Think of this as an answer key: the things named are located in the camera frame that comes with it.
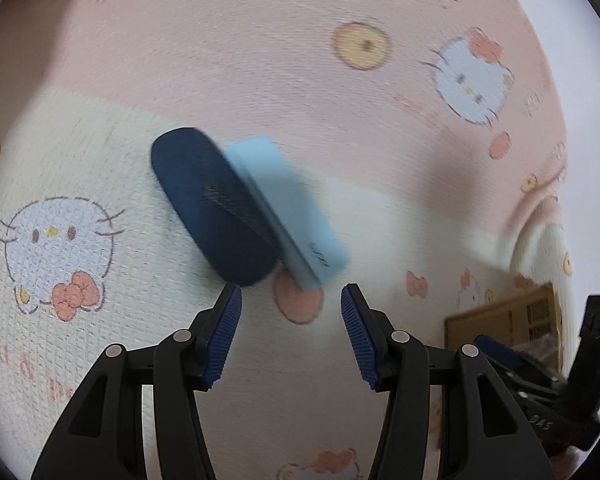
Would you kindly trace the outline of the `light blue glasses case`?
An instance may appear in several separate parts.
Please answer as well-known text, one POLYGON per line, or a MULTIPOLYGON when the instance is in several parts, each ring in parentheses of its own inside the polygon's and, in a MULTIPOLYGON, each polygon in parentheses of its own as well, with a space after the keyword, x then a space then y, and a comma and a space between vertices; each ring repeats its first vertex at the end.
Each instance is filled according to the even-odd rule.
POLYGON ((350 258, 298 172, 267 138, 253 138, 225 151, 240 180, 272 226, 283 263, 303 290, 325 285, 350 258))

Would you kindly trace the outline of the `dark blue denim case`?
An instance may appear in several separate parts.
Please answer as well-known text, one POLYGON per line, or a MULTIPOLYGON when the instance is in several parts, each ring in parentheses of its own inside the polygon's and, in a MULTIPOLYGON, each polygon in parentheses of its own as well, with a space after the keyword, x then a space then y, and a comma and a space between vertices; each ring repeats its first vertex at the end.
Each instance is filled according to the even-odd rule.
POLYGON ((154 174, 184 228, 224 281, 252 286, 271 274, 282 245, 219 147, 196 128, 177 128, 150 149, 154 174))

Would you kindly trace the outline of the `cardboard box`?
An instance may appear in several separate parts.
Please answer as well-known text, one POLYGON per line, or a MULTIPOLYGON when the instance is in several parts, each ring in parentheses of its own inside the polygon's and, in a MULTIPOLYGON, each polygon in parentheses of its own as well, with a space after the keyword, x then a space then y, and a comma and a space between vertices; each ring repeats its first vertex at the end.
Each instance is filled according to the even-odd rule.
POLYGON ((482 335, 507 348, 527 352, 560 372, 564 362, 562 309, 553 284, 516 292, 444 321, 444 344, 448 349, 457 349, 482 335))

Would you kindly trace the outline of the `pink Hello Kitty blanket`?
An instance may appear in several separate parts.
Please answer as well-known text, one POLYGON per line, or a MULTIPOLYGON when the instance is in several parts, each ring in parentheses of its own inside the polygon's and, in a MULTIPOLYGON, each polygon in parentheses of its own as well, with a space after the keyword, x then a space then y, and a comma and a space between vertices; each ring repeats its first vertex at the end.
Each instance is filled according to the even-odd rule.
POLYGON ((156 344, 222 289, 204 224, 181 222, 151 167, 178 127, 218 147, 287 243, 198 400, 220 478, 370 474, 386 400, 348 341, 349 283, 432 346, 450 316, 548 283, 571 356, 566 125, 517 0, 3 0, 0 459, 15 477, 108 344, 156 344))

